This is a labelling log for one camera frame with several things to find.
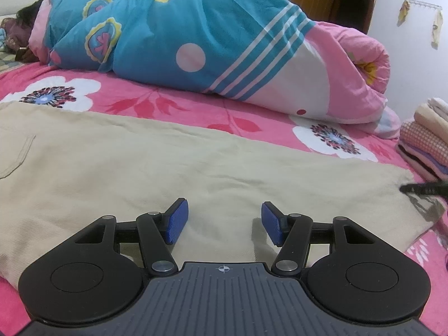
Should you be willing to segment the beige trousers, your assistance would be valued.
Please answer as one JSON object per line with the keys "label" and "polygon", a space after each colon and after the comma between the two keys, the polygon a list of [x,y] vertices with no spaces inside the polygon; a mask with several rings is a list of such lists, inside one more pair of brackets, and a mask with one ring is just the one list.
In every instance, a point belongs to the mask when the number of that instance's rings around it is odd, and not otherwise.
{"label": "beige trousers", "polygon": [[103,215],[190,216],[177,262],[272,262],[262,203],[315,221],[351,218],[406,250],[444,213],[409,197],[393,165],[306,153],[222,131],[22,102],[1,105],[1,275],[16,285],[33,261]]}

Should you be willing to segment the folded clothes stack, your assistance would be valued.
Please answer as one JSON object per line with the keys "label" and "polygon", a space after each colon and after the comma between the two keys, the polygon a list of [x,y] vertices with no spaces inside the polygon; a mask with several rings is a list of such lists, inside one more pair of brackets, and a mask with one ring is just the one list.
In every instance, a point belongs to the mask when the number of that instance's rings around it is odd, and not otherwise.
{"label": "folded clothes stack", "polygon": [[396,150],[426,181],[447,180],[447,102],[429,98],[403,122]]}

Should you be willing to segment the pink floral bed sheet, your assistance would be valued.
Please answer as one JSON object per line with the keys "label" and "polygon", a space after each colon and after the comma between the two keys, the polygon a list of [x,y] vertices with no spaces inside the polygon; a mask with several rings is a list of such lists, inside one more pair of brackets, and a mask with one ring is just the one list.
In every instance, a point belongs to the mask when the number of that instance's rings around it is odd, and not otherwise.
{"label": "pink floral bed sheet", "polygon": [[[165,122],[194,125],[222,130],[239,137],[262,140],[296,150],[321,153],[339,158],[375,160],[411,169],[395,149],[395,140],[384,140],[350,126],[322,124],[318,133],[312,129],[318,123],[267,111],[239,102],[178,92],[164,88],[141,86],[114,75],[83,71],[55,71],[54,67],[39,64],[17,66],[1,72],[1,100],[43,98],[56,87],[67,87],[61,108],[97,111],[110,115],[152,118]],[[418,262],[431,279],[431,296],[421,321],[438,335],[447,335],[447,212],[438,223],[422,235],[407,250],[407,256]],[[13,335],[24,325],[27,317],[18,295],[1,279],[1,330]]]}

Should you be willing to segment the blue pink floral quilt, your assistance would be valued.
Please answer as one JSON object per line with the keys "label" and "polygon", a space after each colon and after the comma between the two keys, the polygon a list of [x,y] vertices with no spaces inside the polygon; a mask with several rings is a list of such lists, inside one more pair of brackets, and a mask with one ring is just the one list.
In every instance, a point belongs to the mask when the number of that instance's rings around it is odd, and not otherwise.
{"label": "blue pink floral quilt", "polygon": [[384,46],[289,0],[43,0],[29,46],[66,70],[399,134]]}

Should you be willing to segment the patterned pillow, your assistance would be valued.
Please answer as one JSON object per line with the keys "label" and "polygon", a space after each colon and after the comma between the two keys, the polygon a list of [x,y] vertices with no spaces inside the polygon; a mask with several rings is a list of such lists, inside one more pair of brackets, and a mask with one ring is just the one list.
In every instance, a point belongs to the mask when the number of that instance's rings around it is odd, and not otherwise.
{"label": "patterned pillow", "polygon": [[18,69],[24,63],[16,60],[16,55],[9,52],[0,52],[0,74]]}

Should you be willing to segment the wall sticker decoration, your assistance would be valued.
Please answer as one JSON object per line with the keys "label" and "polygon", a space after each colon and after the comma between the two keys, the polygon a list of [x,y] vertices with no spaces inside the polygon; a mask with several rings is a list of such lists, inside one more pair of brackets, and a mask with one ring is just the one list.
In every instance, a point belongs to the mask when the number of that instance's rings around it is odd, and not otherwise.
{"label": "wall sticker decoration", "polygon": [[409,0],[404,0],[401,8],[399,9],[399,16],[397,19],[397,26],[399,27],[401,24],[405,22],[410,10],[410,2]]}

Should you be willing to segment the wall hook rack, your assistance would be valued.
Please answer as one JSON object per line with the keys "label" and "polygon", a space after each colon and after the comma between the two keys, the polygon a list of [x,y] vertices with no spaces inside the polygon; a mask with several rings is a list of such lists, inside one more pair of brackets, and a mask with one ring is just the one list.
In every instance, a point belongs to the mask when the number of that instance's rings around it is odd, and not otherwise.
{"label": "wall hook rack", "polygon": [[425,8],[430,8],[430,9],[434,9],[434,10],[443,10],[443,7],[439,4],[434,4],[434,3],[430,3],[430,2],[424,2],[424,1],[420,1],[420,0],[406,0],[409,4],[413,4],[413,5],[417,5],[420,7],[425,7]]}

